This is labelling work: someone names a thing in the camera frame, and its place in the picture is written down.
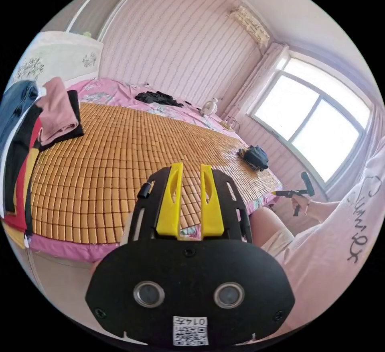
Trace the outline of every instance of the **qr code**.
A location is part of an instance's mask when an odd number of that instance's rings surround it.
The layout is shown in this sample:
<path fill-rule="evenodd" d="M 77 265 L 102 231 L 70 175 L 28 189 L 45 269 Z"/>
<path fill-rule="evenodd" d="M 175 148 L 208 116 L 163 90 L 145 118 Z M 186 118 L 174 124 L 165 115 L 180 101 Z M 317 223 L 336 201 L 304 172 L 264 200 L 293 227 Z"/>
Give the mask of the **qr code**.
<path fill-rule="evenodd" d="M 174 345 L 208 345 L 207 317 L 173 317 Z"/>

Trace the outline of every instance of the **curtain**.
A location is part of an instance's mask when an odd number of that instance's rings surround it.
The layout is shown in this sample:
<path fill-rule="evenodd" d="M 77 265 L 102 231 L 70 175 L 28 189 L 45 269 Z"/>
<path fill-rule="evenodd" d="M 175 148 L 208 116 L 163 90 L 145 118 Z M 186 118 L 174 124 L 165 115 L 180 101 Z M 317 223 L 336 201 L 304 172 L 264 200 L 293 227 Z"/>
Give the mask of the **curtain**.
<path fill-rule="evenodd" d="M 352 160 L 340 172 L 337 180 L 326 190 L 330 201 L 340 201 L 360 181 L 365 164 L 374 154 L 381 138 L 385 136 L 385 108 L 375 104 L 369 120 L 367 134 Z"/>
<path fill-rule="evenodd" d="M 258 95 L 261 94 L 269 79 L 271 79 L 279 61 L 286 54 L 288 48 L 285 44 L 271 43 L 245 84 L 226 107 L 222 119 L 229 116 L 242 119 L 256 102 Z"/>

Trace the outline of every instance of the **white t-shirt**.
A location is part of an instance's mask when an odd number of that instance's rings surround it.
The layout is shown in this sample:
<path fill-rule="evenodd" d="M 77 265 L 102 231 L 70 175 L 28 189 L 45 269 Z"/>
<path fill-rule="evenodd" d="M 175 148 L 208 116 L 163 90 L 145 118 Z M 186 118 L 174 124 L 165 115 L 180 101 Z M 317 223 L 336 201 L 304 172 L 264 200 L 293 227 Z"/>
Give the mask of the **white t-shirt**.
<path fill-rule="evenodd" d="M 296 303 L 269 338 L 303 326 L 326 311 L 367 260 L 385 218 L 385 137 L 368 160 L 360 182 L 320 225 L 298 234 L 276 259 Z"/>

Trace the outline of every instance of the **knee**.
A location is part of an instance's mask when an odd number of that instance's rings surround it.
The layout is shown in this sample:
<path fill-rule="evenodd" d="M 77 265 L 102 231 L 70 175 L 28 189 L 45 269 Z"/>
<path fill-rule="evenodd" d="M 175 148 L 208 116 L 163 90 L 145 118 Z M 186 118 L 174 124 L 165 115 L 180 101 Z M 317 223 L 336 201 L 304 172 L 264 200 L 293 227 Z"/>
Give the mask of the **knee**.
<path fill-rule="evenodd" d="M 275 215 L 276 214 L 271 209 L 269 209 L 265 206 L 262 206 L 262 207 L 260 207 L 257 210 L 252 212 L 250 219 L 259 220 L 261 218 L 272 217 Z"/>

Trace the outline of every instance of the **blue jeans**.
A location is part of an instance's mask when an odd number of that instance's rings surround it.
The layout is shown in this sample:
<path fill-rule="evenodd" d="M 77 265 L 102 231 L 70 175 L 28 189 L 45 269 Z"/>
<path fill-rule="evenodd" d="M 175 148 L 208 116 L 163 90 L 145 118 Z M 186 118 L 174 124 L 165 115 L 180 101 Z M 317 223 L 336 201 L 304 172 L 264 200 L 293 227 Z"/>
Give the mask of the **blue jeans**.
<path fill-rule="evenodd" d="M 0 154 L 17 121 L 34 104 L 39 90 L 31 80 L 13 84 L 1 98 L 0 103 Z"/>

